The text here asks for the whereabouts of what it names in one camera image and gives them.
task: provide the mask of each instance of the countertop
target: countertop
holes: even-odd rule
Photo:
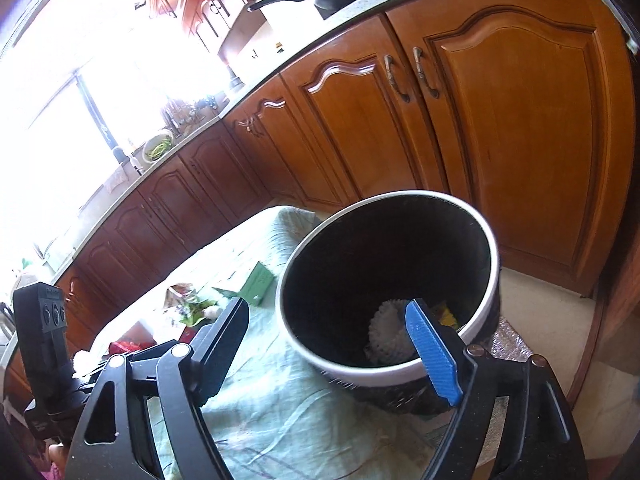
[[[68,269],[69,265],[73,262],[76,255],[80,253],[82,248],[91,239],[93,234],[100,228],[103,222],[111,215],[111,213],[129,196],[139,185],[144,182],[146,178],[151,176],[153,172],[158,170],[165,161],[167,161],[173,154],[178,152],[183,146],[196,139],[202,132],[206,131],[210,126],[222,120],[226,114],[228,114],[239,102],[242,101],[247,95],[257,89],[263,82],[267,81],[275,73],[279,72],[285,65],[289,64],[292,60],[304,54],[306,51],[311,50],[322,40],[329,38],[335,33],[347,28],[352,23],[370,15],[385,7],[391,7],[402,0],[357,0],[347,7],[336,12],[333,16],[324,20],[321,27],[314,31],[314,33],[305,38],[299,38],[297,45],[289,45],[286,53],[279,57],[277,63],[274,63],[273,67],[265,68],[263,73],[257,75],[251,82],[245,82],[244,88],[236,92],[231,96],[229,104],[216,118],[203,123],[192,134],[183,138],[180,143],[174,146],[170,151],[165,154],[161,160],[156,162],[151,168],[145,171],[135,182],[133,182],[129,188],[110,206],[110,208],[102,215],[102,217],[96,222],[95,226],[87,234],[81,244],[78,245],[73,254],[64,261],[61,267],[56,271],[52,277],[52,283],[55,283],[60,276]]]

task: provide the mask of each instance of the light green tablecloth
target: light green tablecloth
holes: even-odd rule
[[[166,282],[206,282],[233,262],[255,259],[276,276],[318,222],[313,213],[272,208],[198,252]],[[303,361],[279,335],[276,282],[262,305],[251,307],[247,334],[220,393],[202,412],[237,480],[419,479],[446,423],[391,415],[356,402]],[[158,399],[150,418],[167,479],[180,478]]]

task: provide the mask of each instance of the white object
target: white object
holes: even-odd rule
[[[156,135],[155,137],[151,137],[145,143],[145,147],[142,148],[142,158],[144,159],[145,162],[147,162],[148,164],[153,164],[154,162],[157,162],[158,160],[160,160],[166,154],[166,152],[164,152],[161,156],[156,158],[156,160],[152,160],[151,158],[148,157],[148,153],[151,153],[153,149],[164,140],[170,140],[172,143],[174,142],[174,138],[171,135],[169,135],[168,133],[162,133],[162,134]]]
[[[369,345],[365,354],[375,365],[397,365],[414,356],[415,346],[404,325],[409,300],[383,302],[369,324]]]
[[[491,231],[489,224],[484,217],[468,203],[455,198],[445,193],[438,193],[436,191],[421,191],[421,190],[406,190],[395,191],[392,193],[385,193],[382,195],[372,196],[358,203],[352,204],[342,211],[337,212],[331,216],[325,222],[311,231],[302,243],[296,248],[293,254],[289,257],[287,262],[287,268],[285,269],[281,280],[278,282],[278,290],[276,292],[276,318],[281,332],[285,335],[290,345],[309,363],[313,366],[320,368],[324,373],[332,378],[341,380],[347,384],[355,384],[356,386],[396,386],[397,384],[405,384],[410,381],[415,381],[423,378],[426,375],[426,371],[419,358],[416,358],[407,363],[399,365],[379,367],[379,368],[358,368],[345,365],[339,365],[331,362],[327,359],[321,358],[311,350],[306,348],[294,335],[291,328],[284,319],[284,301],[283,290],[284,285],[287,283],[287,276],[291,270],[292,262],[298,257],[298,255],[304,250],[304,248],[315,238],[328,224],[335,222],[347,215],[356,208],[359,208],[365,204],[376,202],[377,200],[385,200],[394,196],[428,196],[437,198],[449,202],[460,209],[466,211],[476,222],[480,225],[486,241],[489,245],[489,254],[491,258],[489,280],[486,285],[484,296],[480,301],[475,314],[471,317],[468,323],[466,323],[460,330],[458,335],[465,344],[470,344],[473,339],[478,335],[478,332],[484,325],[484,322],[491,310],[494,296],[498,289],[498,275],[500,271],[500,256],[498,252],[498,243],[495,240],[494,233]]]

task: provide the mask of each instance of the green box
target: green box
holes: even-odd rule
[[[257,262],[248,275],[242,269],[236,270],[228,280],[217,282],[212,288],[226,298],[239,296],[248,304],[258,306],[274,278],[267,267]]]

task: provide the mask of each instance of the tiled floor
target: tiled floor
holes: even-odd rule
[[[640,430],[638,377],[593,361],[574,407],[587,458],[623,454]]]
[[[547,358],[568,393],[587,341],[595,301],[515,270],[500,274],[502,314],[537,354]]]
[[[567,393],[586,342],[595,303],[563,288],[503,269],[502,313],[527,345],[544,355]],[[587,459],[623,454],[640,430],[638,377],[593,361],[574,407]]]

